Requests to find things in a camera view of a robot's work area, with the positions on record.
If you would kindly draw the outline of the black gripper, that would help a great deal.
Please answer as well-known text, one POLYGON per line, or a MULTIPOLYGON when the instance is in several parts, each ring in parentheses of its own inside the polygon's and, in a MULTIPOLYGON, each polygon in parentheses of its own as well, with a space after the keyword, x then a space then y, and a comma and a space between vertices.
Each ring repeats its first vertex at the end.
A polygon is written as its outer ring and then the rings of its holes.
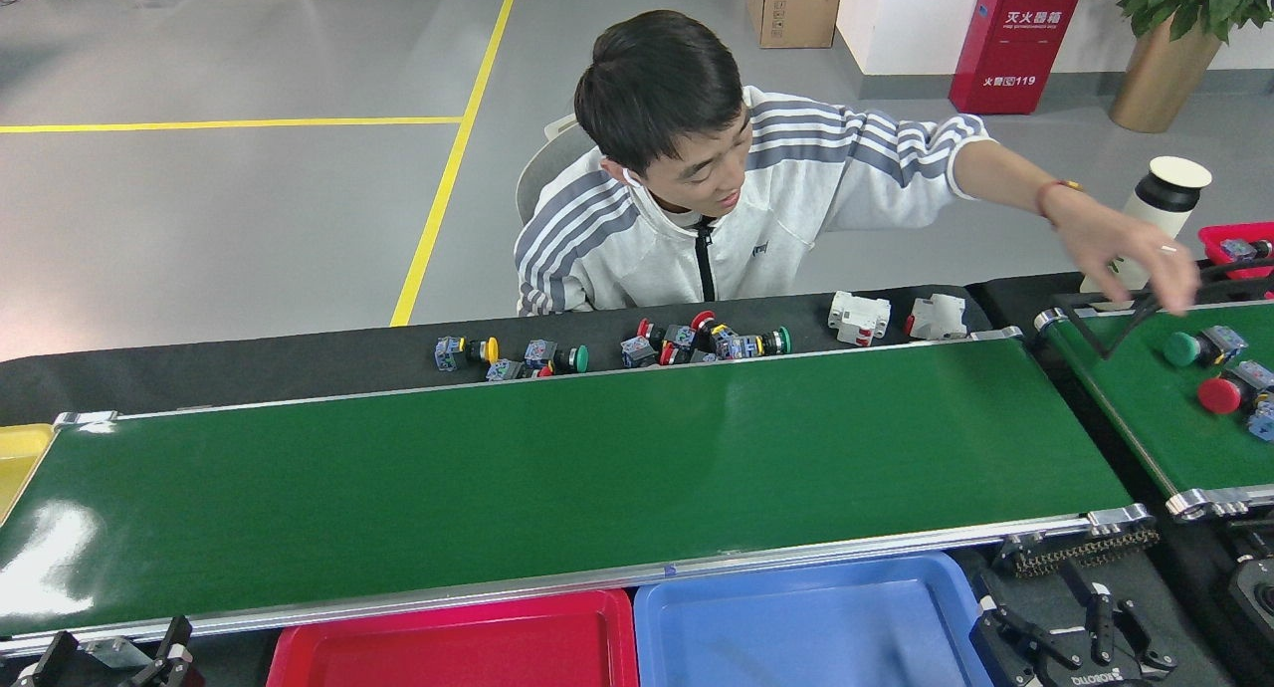
POLYGON ((989 593, 970 641, 996 686, 1122 686, 1164 681, 1181 665, 1153 641, 1150 625, 1133 600, 1117 600, 1101 582, 1085 582, 1085 628, 1091 660, 1066 649, 1054 633, 1026 619, 989 593), (1045 679, 1050 668, 1050 681, 1045 679))

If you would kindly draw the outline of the person's left hand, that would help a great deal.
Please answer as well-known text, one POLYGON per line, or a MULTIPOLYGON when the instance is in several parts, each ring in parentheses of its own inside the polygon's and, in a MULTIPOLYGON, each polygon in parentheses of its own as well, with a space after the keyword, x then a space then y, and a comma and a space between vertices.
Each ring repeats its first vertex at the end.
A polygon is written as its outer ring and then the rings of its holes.
POLYGON ((1195 305, 1200 275, 1182 243, 1161 228, 1121 214, 1073 187, 1050 187, 1042 203, 1065 251, 1108 303, 1133 300, 1110 268, 1116 259, 1142 266, 1161 307, 1182 315, 1195 305))

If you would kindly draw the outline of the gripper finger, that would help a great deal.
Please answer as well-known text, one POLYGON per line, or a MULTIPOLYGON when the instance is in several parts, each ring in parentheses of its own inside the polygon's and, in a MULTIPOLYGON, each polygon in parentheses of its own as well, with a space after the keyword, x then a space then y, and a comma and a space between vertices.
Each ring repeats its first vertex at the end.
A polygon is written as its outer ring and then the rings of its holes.
POLYGON ((194 665, 189 649, 192 626, 185 616, 177 616, 155 649, 154 659, 122 681, 122 686, 204 686, 203 673, 194 665))
POLYGON ((76 660, 79 641, 69 631, 59 631, 34 664, 24 668, 15 687, 59 686, 68 668, 76 660))

